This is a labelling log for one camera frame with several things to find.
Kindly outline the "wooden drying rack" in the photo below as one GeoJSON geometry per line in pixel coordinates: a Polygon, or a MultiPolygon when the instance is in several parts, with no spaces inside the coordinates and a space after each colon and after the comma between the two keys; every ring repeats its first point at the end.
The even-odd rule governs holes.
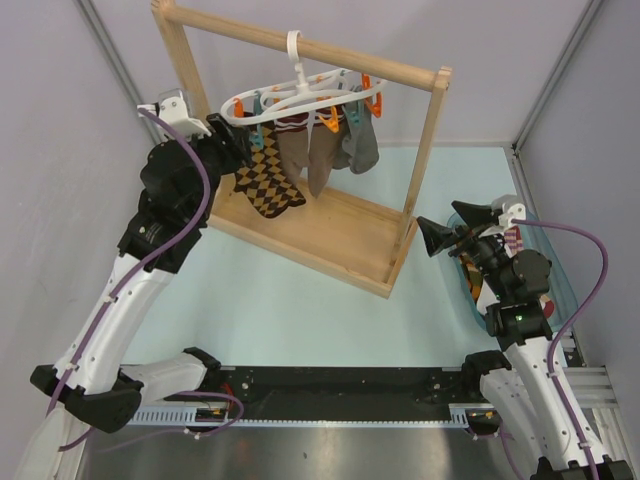
{"type": "MultiPolygon", "coordinates": [[[[178,5],[154,1],[151,9],[181,86],[190,93],[193,112],[204,119],[211,112],[185,30],[188,27],[286,52],[287,33],[226,19],[178,5]]],[[[308,198],[277,220],[252,212],[247,200],[226,180],[210,223],[215,228],[386,298],[390,295],[411,246],[417,225],[413,217],[452,71],[437,72],[399,63],[301,36],[298,44],[304,70],[316,75],[345,68],[374,79],[430,93],[430,101],[404,207],[397,211],[328,188],[308,198]]]]}

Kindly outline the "white plastic clip hanger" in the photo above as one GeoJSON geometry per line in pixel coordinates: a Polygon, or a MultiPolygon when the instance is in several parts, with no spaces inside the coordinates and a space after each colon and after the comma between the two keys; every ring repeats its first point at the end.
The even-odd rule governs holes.
{"type": "MultiPolygon", "coordinates": [[[[318,109],[340,106],[345,103],[362,100],[370,96],[361,86],[361,74],[354,70],[337,68],[316,75],[307,75],[304,70],[298,44],[301,32],[292,30],[286,35],[286,52],[292,63],[296,78],[292,81],[278,83],[266,87],[247,90],[230,99],[220,107],[220,114],[230,124],[250,126],[253,123],[265,124],[277,119],[315,112],[318,109]],[[245,116],[237,119],[233,115],[233,99],[240,98],[244,103],[245,116]]],[[[374,92],[381,93],[388,82],[374,79],[374,92]]]]}

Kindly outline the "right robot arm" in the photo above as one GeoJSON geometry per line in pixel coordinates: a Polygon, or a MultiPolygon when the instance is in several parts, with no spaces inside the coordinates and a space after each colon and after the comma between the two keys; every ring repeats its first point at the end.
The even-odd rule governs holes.
{"type": "Polygon", "coordinates": [[[513,250],[507,233],[529,225],[525,205],[506,195],[489,205],[452,204],[453,227],[425,217],[416,222],[426,251],[468,261],[493,299],[481,312],[496,351],[470,355],[463,365],[463,393],[497,411],[498,433],[509,433],[525,451],[532,479],[631,479],[629,463],[594,432],[562,366],[561,332],[554,332],[542,299],[549,293],[552,262],[534,249],[513,250]]]}

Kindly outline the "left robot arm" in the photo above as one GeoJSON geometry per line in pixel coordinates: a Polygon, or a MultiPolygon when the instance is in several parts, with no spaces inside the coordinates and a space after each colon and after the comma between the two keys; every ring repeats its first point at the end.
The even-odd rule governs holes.
{"type": "Polygon", "coordinates": [[[223,176],[251,160],[249,134],[218,114],[202,134],[167,137],[140,171],[137,211],[117,245],[112,272],[90,317],[62,358],[35,367],[30,382],[90,431],[114,433],[147,403],[207,400],[220,393],[221,364],[198,347],[168,360],[126,366],[123,357],[159,294],[177,276],[207,226],[223,176]]]}

